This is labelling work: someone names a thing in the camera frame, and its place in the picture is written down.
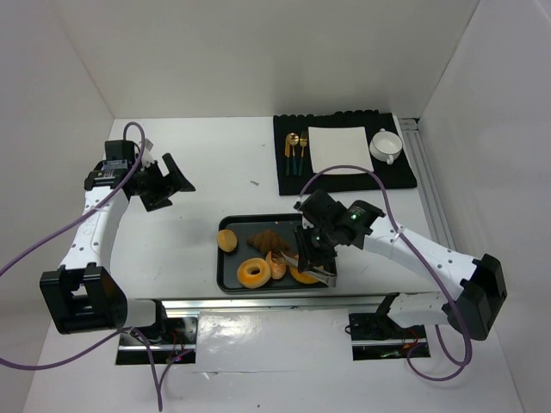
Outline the small orange round bun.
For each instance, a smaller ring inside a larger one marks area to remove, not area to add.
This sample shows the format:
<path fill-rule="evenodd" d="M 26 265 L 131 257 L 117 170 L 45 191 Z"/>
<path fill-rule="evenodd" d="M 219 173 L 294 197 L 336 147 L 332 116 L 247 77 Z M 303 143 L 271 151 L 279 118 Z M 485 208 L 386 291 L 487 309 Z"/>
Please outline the small orange round bun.
<path fill-rule="evenodd" d="M 287 265 L 285 262 L 278 262 L 274 258 L 274 252 L 270 251 L 266 257 L 265 261 L 269 264 L 271 278 L 273 280 L 280 280 L 287 272 Z"/>

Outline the metal tongs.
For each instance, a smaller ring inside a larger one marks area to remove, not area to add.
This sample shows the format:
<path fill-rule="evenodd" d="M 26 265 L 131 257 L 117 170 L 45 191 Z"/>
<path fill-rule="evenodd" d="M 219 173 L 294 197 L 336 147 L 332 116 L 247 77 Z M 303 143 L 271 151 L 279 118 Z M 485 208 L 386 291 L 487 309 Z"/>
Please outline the metal tongs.
<path fill-rule="evenodd" d="M 291 276 L 300 284 L 313 285 L 322 283 L 328 287 L 335 287 L 337 284 L 337 276 L 323 267 L 311 267 L 299 269 L 299 259 L 292 257 L 283 251 L 273 253 L 273 258 L 277 263 L 284 263 L 288 268 Z"/>

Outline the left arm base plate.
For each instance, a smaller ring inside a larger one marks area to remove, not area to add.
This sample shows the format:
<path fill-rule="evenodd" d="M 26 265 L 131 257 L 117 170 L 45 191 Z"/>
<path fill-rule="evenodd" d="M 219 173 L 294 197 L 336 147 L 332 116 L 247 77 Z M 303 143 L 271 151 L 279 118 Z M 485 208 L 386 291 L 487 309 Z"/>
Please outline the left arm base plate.
<path fill-rule="evenodd" d="M 140 328 L 150 343 L 152 358 L 156 365 L 195 364 L 198 316 L 168 317 L 161 330 L 153 327 Z M 115 364 L 138 366 L 150 363 L 144 340 L 136 333 L 121 334 Z"/>

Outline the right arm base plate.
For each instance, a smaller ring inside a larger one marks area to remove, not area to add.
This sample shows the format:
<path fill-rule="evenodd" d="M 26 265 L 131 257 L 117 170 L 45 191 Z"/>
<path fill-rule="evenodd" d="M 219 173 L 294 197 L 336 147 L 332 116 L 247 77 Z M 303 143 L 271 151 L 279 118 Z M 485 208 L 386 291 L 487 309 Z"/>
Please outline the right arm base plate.
<path fill-rule="evenodd" d="M 344 331 L 350 336 L 354 361 L 429 358 L 430 348 L 424 326 L 401 328 L 387 317 L 374 313 L 350 313 Z"/>

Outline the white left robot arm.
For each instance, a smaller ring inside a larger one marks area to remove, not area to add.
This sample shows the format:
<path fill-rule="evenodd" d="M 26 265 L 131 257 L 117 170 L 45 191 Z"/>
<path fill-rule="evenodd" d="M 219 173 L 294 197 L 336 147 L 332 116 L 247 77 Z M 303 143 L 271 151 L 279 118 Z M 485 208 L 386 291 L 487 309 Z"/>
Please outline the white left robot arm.
<path fill-rule="evenodd" d="M 85 180 L 84 221 L 72 245 L 53 271 L 40 278 L 40 290 L 61 334 L 151 328 L 161 317 L 159 301 L 130 299 L 110 271 L 116 233 L 129 200 L 139 196 L 146 211 L 170 206 L 178 191 L 179 172 L 170 155 L 132 174 L 127 160 L 101 161 Z"/>

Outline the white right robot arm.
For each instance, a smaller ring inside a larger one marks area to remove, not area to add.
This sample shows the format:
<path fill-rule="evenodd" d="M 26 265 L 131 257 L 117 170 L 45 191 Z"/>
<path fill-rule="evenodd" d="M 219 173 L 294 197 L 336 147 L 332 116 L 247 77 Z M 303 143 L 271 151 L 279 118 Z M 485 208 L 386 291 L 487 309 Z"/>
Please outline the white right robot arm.
<path fill-rule="evenodd" d="M 364 200 L 345 206 L 322 189 L 301 191 L 294 208 L 301 216 L 295 250 L 283 247 L 274 231 L 253 236 L 251 247 L 328 287 L 337 280 L 329 267 L 338 247 L 384 256 L 432 281 L 437 290 L 390 293 L 378 309 L 383 317 L 402 328 L 445 324 L 469 340 L 487 339 L 507 297 L 498 258 L 459 253 L 399 224 L 389 207 Z"/>

